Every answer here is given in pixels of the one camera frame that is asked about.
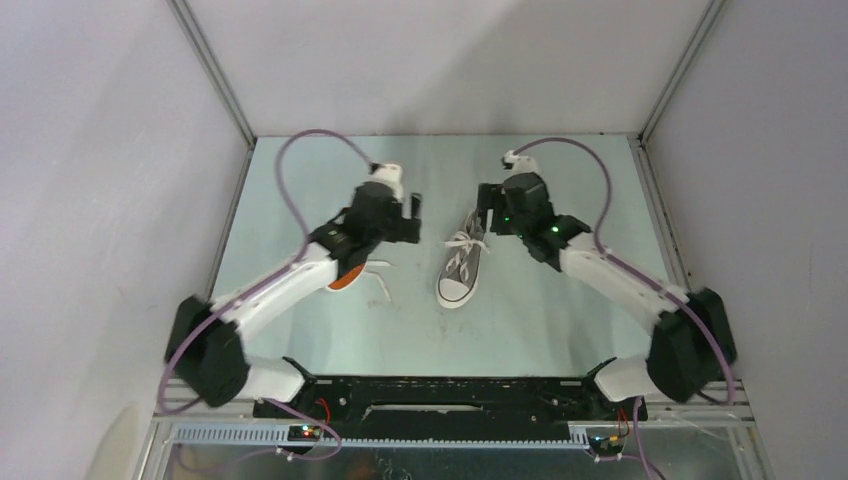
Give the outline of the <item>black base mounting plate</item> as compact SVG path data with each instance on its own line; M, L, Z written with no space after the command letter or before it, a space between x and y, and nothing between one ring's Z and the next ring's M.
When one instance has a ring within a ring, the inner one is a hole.
M308 375L289 410L255 402L259 419L317 420L350 441L568 441L580 422L647 419L604 397L589 377Z

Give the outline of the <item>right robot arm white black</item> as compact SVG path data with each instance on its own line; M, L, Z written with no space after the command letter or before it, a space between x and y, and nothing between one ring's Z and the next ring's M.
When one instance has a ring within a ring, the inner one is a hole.
M591 286L649 334L647 355L616 358L590 374L581 392L588 414L606 418L622 401L649 395L685 403L711 381L732 382L735 348L716 292L663 283L616 256L587 224L555 214L537 173L480 184L477 212L483 228L517 237L534 260Z

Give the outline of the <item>grey canvas sneaker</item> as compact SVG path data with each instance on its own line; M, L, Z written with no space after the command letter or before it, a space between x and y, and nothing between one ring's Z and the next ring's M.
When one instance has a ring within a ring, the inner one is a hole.
M446 309L465 305L479 282L481 258L489 249L477 212L471 210L458 229L443 245L447 256L436 282L436 300Z

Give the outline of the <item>left circuit board with LEDs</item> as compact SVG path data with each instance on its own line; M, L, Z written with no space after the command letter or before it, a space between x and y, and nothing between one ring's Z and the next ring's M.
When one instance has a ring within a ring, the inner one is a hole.
M323 430L315 425L291 425L288 428L286 439L289 442L317 442L323 437Z

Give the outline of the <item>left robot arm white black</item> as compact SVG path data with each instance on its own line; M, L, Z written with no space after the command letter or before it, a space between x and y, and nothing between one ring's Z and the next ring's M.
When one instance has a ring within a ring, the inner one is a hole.
M417 244L422 197L405 199L399 187L370 180L354 191L349 206L305 237L281 268L218 300L197 296L178 306L160 382L181 379L211 408L240 397L276 400L292 416L316 403L310 374L291 359L250 357L249 340L313 293L363 272L382 243Z

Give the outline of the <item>aluminium frame rail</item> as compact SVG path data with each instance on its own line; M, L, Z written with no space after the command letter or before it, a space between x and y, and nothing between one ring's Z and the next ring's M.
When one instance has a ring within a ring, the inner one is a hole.
M295 412L290 419L253 416L252 397L210 408L180 410L189 388L171 381L166 413L154 415L135 467L137 479L225 479L252 477L261 469L284 478L328 479L505 479L563 478L591 474L601 478L766 479L756 423L741 384L731 387L730 405L711 402L722 391L715 383L678 404L648 396L636 407L647 419L580 422L568 441L436 442L350 441L327 420ZM289 442L291 425L323 430L317 442ZM623 457L589 454L591 435L628 433Z

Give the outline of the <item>overturned sneaker orange sole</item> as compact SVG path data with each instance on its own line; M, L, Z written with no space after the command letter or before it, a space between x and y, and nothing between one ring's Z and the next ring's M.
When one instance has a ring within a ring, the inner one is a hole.
M354 285L358 280L363 278L370 278L377 282L380 289L382 290L386 300L389 303L392 303L391 293L383 279L382 275L378 271L379 268L395 268L395 265L387 260L379 260L379 259L370 259L365 261L364 263L354 267L349 272L342 275L336 281L330 283L329 285L324 287L324 290L330 293L338 293L342 292L352 285Z

